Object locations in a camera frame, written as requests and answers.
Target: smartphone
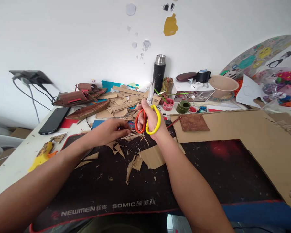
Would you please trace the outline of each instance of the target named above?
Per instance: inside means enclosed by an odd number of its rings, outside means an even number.
[[[52,113],[52,115],[48,118],[48,120],[40,129],[39,134],[47,135],[47,134],[55,133],[59,129],[61,123],[65,119],[69,110],[70,110],[69,107],[56,108],[54,112]]]

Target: paintbrush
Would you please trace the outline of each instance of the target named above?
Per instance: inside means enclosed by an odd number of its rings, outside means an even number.
[[[170,126],[172,126],[174,123],[176,123],[178,120],[180,120],[181,119],[181,116],[180,117],[178,117],[178,119],[177,120],[175,120],[174,122],[172,122],[167,128],[169,128]]]
[[[193,92],[177,93],[177,94],[168,94],[168,95],[179,95],[179,94],[193,94]]]

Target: scissor blade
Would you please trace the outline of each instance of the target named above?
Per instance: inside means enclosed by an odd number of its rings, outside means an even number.
[[[148,99],[147,99],[147,103],[150,106],[152,105],[153,92],[154,92],[154,82],[150,86],[150,90],[149,90],[149,94],[148,94]]]

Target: white wall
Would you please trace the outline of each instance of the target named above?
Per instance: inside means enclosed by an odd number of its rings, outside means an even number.
[[[173,1],[131,1],[137,11],[129,17],[129,1],[0,0],[0,125],[37,125],[31,100],[12,84],[11,69],[42,70],[61,91],[92,78],[143,84],[152,79],[157,54],[168,57],[166,76],[204,68],[218,74],[251,46],[291,34],[291,0],[179,0],[173,11],[179,30],[170,37],[163,29],[172,13],[162,7]],[[139,60],[145,39],[151,48]],[[34,96],[51,107],[35,90]],[[48,110],[37,107],[43,118]]]

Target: paper bowl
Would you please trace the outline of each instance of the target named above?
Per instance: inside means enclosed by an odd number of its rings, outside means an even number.
[[[212,76],[211,79],[209,79],[209,83],[216,90],[212,94],[214,98],[222,98],[239,87],[237,81],[222,75]]]

